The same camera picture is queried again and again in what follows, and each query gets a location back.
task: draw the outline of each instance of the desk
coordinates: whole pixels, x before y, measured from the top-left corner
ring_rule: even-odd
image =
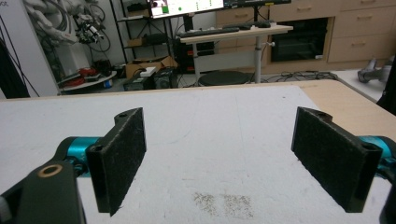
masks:
[[[388,181],[346,214],[290,150],[298,105],[356,135],[396,140],[396,118],[338,81],[137,91],[0,102],[0,192],[52,157],[68,136],[103,136],[143,106],[148,151],[115,216],[98,214],[78,179],[88,223],[378,223]]]
[[[368,83],[362,83],[358,79],[358,71],[359,70],[332,71],[332,73],[337,76],[339,81],[346,84],[352,90],[357,91],[374,103],[378,102],[387,84],[385,82],[380,82],[378,79],[371,80]]]
[[[262,38],[265,35],[277,35],[292,30],[291,26],[275,25],[271,28],[252,28],[248,31],[220,35],[204,35],[188,38],[180,38],[181,43],[192,44],[194,53],[195,75],[198,78],[201,72],[221,70],[243,66],[255,66],[255,82],[260,83],[262,74]],[[256,48],[253,51],[242,51],[228,54],[215,54],[198,57],[196,44],[208,41],[221,41],[226,39],[256,37]]]

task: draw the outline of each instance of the white table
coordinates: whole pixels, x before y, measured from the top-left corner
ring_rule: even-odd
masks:
[[[396,139],[394,116],[330,80],[0,101],[0,192],[64,138],[103,136],[143,106],[148,151],[117,214],[98,214],[91,180],[78,179],[88,223],[378,223],[388,181],[375,178],[363,213],[347,214],[294,156],[298,105]]]
[[[227,33],[220,35],[203,35],[180,38],[181,43],[192,44],[195,75],[198,78],[201,72],[229,69],[235,67],[255,66],[255,82],[260,83],[262,74],[262,40],[265,35],[284,34],[292,30],[292,26],[274,25],[271,28],[253,27],[247,31]],[[221,41],[236,38],[256,37],[256,48],[252,51],[238,51],[236,53],[224,53],[215,55],[198,56],[197,44],[208,41]]]
[[[358,79],[358,71],[359,70],[355,69],[332,71],[332,73],[337,75],[337,79],[346,84],[349,88],[357,91],[361,95],[376,103],[381,98],[382,91],[385,89],[386,83],[380,82],[378,79],[371,80],[368,83],[362,83]]]

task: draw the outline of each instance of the drawer handle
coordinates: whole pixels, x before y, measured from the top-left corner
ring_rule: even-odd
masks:
[[[242,18],[242,17],[246,17],[248,14],[247,13],[245,13],[245,14],[235,14],[235,17],[236,18]]]
[[[367,16],[358,16],[358,21],[362,21],[362,20],[370,20],[373,17],[372,14],[367,15]]]
[[[376,2],[376,0],[361,0],[361,3],[362,3],[362,4],[365,4],[365,3],[374,3],[374,2]]]
[[[364,46],[364,45],[366,45],[366,42],[365,42],[365,41],[352,43],[352,47]]]
[[[311,10],[312,7],[297,7],[297,10],[299,11],[307,11],[307,10]]]

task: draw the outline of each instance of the desk leg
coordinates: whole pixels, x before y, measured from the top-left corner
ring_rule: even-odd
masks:
[[[256,48],[254,49],[254,64],[256,66],[255,82],[261,82],[262,76],[262,36],[256,36]]]
[[[199,70],[199,64],[197,62],[197,58],[198,58],[198,48],[197,48],[197,44],[192,44],[192,51],[193,51],[193,57],[194,57],[194,69],[195,69],[195,77],[197,79],[195,85],[198,85],[198,79],[201,77],[201,73]]]

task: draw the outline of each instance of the keyboard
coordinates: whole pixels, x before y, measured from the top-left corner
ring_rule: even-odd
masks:
[[[236,23],[236,24],[229,24],[229,25],[224,25],[222,28],[223,29],[229,29],[229,28],[241,28],[241,27],[251,27],[251,26],[256,26],[259,28],[270,28],[271,23],[268,20],[265,21],[247,21],[243,23]]]
[[[232,28],[223,28],[223,29],[215,29],[215,30],[203,30],[203,31],[195,31],[189,32],[179,35],[180,38],[186,37],[195,37],[195,36],[202,36],[202,35],[219,35],[219,34],[227,34],[227,33],[235,33],[238,32],[239,28],[232,27]]]

